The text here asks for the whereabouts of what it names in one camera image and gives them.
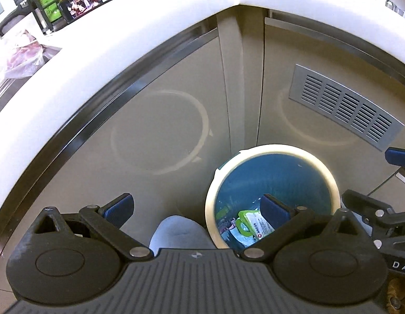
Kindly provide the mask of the green white snack wrapper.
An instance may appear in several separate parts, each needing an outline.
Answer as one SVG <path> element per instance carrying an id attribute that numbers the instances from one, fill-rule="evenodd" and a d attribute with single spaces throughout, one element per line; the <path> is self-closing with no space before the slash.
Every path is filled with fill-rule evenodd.
<path id="1" fill-rule="evenodd" d="M 244 247 L 255 244 L 274 230 L 260 210 L 239 211 L 238 218 L 229 229 L 232 237 Z"/>

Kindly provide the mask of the grey trouser knee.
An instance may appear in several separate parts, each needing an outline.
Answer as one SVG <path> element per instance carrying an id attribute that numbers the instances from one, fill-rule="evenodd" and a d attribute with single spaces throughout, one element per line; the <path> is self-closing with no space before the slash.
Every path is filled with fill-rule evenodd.
<path id="1" fill-rule="evenodd" d="M 169 216 L 159 223 L 149 243 L 155 255 L 163 248 L 211 250 L 216 247 L 202 225 L 183 216 Z"/>

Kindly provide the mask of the smartphone showing video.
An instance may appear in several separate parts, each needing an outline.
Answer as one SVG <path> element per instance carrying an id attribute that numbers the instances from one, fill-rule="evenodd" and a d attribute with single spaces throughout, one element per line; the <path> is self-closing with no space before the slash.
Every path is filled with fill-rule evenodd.
<path id="1" fill-rule="evenodd" d="M 61 0 L 58 4 L 61 15 L 68 24 L 112 0 Z"/>

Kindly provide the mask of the blue trash bin cream rim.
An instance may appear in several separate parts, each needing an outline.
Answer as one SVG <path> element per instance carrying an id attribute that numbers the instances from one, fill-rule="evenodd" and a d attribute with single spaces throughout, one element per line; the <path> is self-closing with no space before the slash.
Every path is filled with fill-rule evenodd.
<path id="1" fill-rule="evenodd" d="M 216 169 L 205 200 L 205 221 L 215 247 L 239 250 L 222 237 L 239 211 L 256 210 L 270 194 L 286 206 L 333 214 L 341 197 L 332 173 L 310 152 L 290 145 L 261 145 L 240 151 Z"/>

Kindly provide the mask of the pink plastic bag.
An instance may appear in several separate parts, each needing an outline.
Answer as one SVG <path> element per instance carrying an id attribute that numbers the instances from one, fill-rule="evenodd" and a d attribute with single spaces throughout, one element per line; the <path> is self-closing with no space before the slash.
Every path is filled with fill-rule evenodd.
<path id="1" fill-rule="evenodd" d="M 5 79 L 32 77 L 61 50 L 55 46 L 41 44 L 27 30 L 21 32 L 16 39 L 16 48 L 7 60 Z"/>

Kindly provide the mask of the cabinet door vent grille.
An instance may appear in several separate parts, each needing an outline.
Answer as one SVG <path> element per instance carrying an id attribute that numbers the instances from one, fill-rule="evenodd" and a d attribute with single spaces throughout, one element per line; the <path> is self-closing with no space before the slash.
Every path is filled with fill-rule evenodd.
<path id="1" fill-rule="evenodd" d="M 384 151 L 403 130 L 397 118 L 343 84 L 295 65 L 289 99 L 329 118 Z"/>

